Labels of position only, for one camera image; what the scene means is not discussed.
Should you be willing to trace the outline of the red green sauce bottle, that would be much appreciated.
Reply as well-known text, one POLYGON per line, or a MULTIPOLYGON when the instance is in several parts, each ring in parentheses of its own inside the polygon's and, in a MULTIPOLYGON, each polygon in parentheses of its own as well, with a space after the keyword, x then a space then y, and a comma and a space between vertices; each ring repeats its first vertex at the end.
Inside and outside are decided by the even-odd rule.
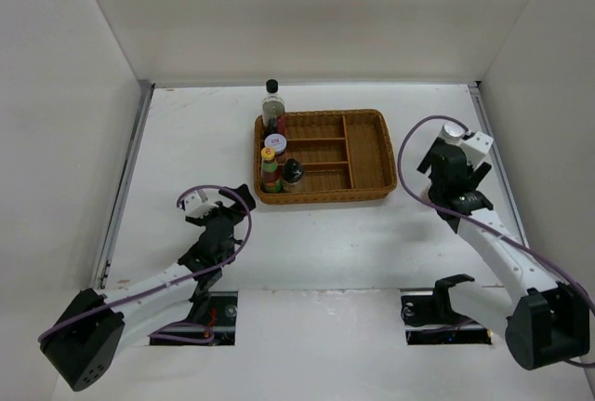
POLYGON ((276 152, 272 147, 264 147, 260 152, 260 182, 265 193, 278 194, 282 191, 281 169, 276 152))

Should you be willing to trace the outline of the black cap pepper shaker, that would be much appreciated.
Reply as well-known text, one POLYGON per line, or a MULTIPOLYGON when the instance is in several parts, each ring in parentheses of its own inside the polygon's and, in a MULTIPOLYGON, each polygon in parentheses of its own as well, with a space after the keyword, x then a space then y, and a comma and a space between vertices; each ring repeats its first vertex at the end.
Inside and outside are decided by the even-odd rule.
POLYGON ((282 185, 286 193, 301 193, 305 185, 304 166, 294 158, 289 158, 283 166, 282 185))

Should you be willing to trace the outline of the small jar white lid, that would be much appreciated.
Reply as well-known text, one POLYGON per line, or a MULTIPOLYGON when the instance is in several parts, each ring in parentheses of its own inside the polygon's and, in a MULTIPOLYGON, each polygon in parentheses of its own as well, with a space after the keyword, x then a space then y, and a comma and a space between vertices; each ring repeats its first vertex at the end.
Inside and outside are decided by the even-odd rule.
POLYGON ((287 140, 285 136, 279 133, 270 134, 264 140, 264 146, 267 148, 272 148, 275 151, 275 156, 278 163, 283 163, 285 161, 287 149, 287 140))

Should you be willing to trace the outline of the dark soy sauce bottle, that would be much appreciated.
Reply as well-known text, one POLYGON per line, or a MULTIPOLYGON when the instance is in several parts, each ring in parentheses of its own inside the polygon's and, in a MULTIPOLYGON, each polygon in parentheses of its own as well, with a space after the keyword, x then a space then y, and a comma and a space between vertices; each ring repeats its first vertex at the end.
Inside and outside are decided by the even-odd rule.
POLYGON ((285 135, 285 107, 284 100, 279 95, 279 84, 275 79, 266 81, 267 96, 262 102, 262 122, 266 135, 285 135))

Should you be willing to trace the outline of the pink cap spice shaker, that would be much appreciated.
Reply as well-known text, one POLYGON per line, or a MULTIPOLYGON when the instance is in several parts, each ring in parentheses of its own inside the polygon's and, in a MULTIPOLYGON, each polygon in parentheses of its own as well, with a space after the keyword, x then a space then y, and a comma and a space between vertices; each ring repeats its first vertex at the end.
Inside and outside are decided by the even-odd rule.
POLYGON ((430 201, 430 188, 427 187, 426 189, 424 189, 419 196, 423 201, 429 202, 430 201))

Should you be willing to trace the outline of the white blue cylindrical shaker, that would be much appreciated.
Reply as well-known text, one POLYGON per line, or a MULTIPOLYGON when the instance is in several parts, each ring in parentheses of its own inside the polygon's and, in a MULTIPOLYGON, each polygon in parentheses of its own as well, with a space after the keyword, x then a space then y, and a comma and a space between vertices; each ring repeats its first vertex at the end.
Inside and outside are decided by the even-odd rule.
POLYGON ((443 124, 439 137, 447 144, 458 145, 464 140, 467 130, 457 123, 447 121, 443 124))

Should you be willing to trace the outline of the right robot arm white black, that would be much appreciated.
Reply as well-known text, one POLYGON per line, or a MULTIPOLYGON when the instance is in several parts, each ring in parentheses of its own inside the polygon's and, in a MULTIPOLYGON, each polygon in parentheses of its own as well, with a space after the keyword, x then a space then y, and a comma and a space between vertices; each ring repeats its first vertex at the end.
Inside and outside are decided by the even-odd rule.
POLYGON ((578 284, 510 238, 479 191, 491 169, 484 159, 492 143, 482 133, 456 141, 437 138, 417 169, 430 175, 429 206, 480 255, 509 301, 490 298, 474 288, 473 277, 458 274, 437 281, 431 311, 445 323, 464 315, 494 331, 524 369, 574 364, 590 349, 593 304, 578 284))

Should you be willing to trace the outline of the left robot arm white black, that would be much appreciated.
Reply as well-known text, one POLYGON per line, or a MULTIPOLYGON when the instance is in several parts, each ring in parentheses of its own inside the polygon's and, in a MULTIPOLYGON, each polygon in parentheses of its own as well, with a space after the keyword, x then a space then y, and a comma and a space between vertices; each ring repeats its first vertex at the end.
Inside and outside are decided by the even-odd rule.
POLYGON ((251 224, 256 201, 247 185, 213 186, 230 203, 211 201, 208 186, 178 197, 186 222, 201 228, 196 242, 163 271, 123 289, 78 292, 57 323, 43 332, 42 355, 75 392, 94 384, 125 348, 151 336, 165 339, 176 324, 195 326, 208 315, 210 289, 246 246, 235 236, 251 224))

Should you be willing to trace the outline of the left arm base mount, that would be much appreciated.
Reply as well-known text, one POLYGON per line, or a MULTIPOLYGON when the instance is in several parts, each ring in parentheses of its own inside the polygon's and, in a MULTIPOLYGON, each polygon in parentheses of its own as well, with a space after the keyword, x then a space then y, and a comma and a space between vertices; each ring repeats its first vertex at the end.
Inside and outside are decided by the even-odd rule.
POLYGON ((233 346, 238 315, 237 291, 210 292, 187 317, 149 337, 150 346, 233 346))

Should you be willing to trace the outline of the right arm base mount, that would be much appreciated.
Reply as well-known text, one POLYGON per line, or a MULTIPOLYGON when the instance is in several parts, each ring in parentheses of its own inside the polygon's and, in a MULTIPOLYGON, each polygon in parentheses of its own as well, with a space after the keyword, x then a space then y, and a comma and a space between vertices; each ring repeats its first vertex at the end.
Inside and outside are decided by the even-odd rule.
POLYGON ((466 274, 439 279, 431 290, 401 294, 401 318, 408 345, 491 345, 491 332, 471 318, 455 312, 448 291, 473 282, 466 274))

